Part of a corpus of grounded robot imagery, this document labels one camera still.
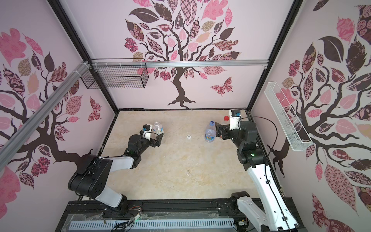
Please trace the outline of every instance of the black wire mesh basket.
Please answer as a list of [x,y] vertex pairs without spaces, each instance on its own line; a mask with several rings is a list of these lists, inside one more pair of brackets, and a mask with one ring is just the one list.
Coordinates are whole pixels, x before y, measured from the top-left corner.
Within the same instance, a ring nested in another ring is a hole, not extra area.
[[[94,71],[99,75],[107,89],[114,88],[145,88],[148,81],[148,71],[145,61],[139,59],[138,65],[110,65],[109,63],[94,65]],[[82,76],[86,88],[99,89],[93,77],[92,70],[87,70]]]

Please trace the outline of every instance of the bottle label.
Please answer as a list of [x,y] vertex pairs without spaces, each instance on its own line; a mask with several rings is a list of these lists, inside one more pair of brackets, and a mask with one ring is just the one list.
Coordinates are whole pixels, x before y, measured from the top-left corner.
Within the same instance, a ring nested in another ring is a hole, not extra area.
[[206,135],[206,133],[205,133],[205,139],[207,139],[209,141],[213,141],[215,139],[215,136]]

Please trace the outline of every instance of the beige tabletop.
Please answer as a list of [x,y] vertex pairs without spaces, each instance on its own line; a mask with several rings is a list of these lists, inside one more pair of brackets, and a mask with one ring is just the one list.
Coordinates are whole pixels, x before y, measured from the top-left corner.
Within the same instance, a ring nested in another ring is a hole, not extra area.
[[211,120],[229,124],[223,120],[226,115],[228,110],[120,112],[102,156],[122,155],[129,137],[155,121],[164,127],[165,142],[147,148],[135,169],[110,173],[108,186],[128,199],[229,198],[239,191],[259,197],[232,141],[204,139]]

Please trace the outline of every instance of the butterfly decal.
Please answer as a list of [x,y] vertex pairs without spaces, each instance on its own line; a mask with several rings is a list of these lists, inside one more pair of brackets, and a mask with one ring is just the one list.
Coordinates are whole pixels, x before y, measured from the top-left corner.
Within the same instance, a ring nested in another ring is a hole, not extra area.
[[101,111],[102,107],[98,103],[96,103],[92,97],[90,97],[90,104],[93,108],[93,112],[91,112],[91,114],[89,115],[88,122],[91,122],[94,119],[98,120],[101,118],[101,115],[98,111]]
[[215,90],[215,91],[218,91],[218,94],[220,94],[221,96],[223,96],[223,94],[226,93],[225,91],[227,91],[227,92],[232,91],[231,83],[232,83],[232,77],[228,78],[224,82],[224,85],[213,85],[213,86],[211,86],[211,88],[213,90]]

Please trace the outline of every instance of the tree mural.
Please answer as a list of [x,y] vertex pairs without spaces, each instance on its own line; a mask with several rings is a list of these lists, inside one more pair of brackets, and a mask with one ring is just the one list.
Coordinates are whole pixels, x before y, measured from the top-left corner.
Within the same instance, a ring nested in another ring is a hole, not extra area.
[[[238,44],[238,40],[228,40],[234,29],[230,28],[232,11],[227,6],[227,0],[164,0],[148,1],[134,0],[142,7],[134,9],[129,15],[136,16],[138,23],[126,20],[128,30],[134,37],[126,38],[125,47],[135,52],[133,58],[146,61],[205,61],[205,60],[234,60],[240,54],[230,51]],[[139,46],[143,52],[137,52]],[[215,54],[216,49],[230,51],[224,54]],[[207,75],[216,75],[225,71],[222,67],[167,67],[148,68],[154,73],[155,79],[161,77],[164,81],[172,80],[178,91],[178,96],[168,105],[179,103],[181,107],[188,108],[184,103],[193,103],[186,97],[180,78],[184,76],[195,78],[195,75],[207,79]],[[214,85],[211,88],[222,95],[232,90],[231,78],[223,86]]]
[[[44,56],[41,47],[27,36],[24,36],[24,39],[33,52],[31,63],[29,58],[21,60],[17,66],[18,72],[16,72],[11,67],[11,61],[16,58],[24,58],[23,52],[27,49],[27,45],[20,41],[21,36],[16,29],[11,28],[10,35],[5,32],[2,32],[1,35],[0,51],[8,64],[3,64],[2,73],[0,71],[0,111],[4,113],[4,117],[0,117],[0,136],[9,140],[40,107],[40,104],[44,103],[49,95],[57,89],[54,83],[64,81],[67,72],[64,62],[55,68],[50,53],[44,57],[42,63],[39,59]],[[57,140],[64,141],[63,134],[70,132],[65,126],[77,122],[79,119],[75,116],[80,110],[82,99],[82,96],[75,96],[78,89],[79,81],[73,85],[51,114],[36,129],[37,138],[33,141],[27,141],[19,149],[18,153],[26,153],[26,155],[12,159],[8,163],[20,163],[15,172],[19,172],[19,180],[23,184],[34,188],[34,177],[47,173],[51,157],[54,157],[55,162],[69,161],[77,166],[83,159],[84,156],[80,157],[77,153],[60,151],[57,142]],[[100,106],[94,102],[92,107],[94,118],[99,119],[97,111],[100,110]],[[40,151],[42,156],[39,159],[35,158],[35,160],[33,155],[36,150]]]
[[[334,36],[320,38],[322,43],[316,44],[323,44],[323,54],[317,52],[312,43],[301,65],[299,60],[290,64],[290,77],[282,82],[281,92],[276,94],[291,121],[294,122],[297,115],[314,142],[306,149],[306,158],[315,154],[317,163],[314,169],[318,180],[324,175],[330,189],[356,213],[354,187],[360,200],[371,211],[371,188],[360,186],[371,186],[371,179],[360,172],[371,169],[371,160],[354,159],[343,150],[355,148],[356,151],[371,152],[371,147],[363,144],[365,139],[371,138],[371,125],[368,123],[371,120],[371,59],[366,59],[371,44],[371,5],[357,7],[359,21],[356,27],[351,19],[338,20],[338,37],[343,42]],[[301,124],[294,127],[304,138],[306,133]],[[272,150],[273,162],[278,162],[283,175],[283,158],[288,150],[287,138],[280,151]],[[334,163],[342,170],[331,165]],[[340,223],[323,215],[320,217],[319,213],[313,214],[319,226],[323,222]]]

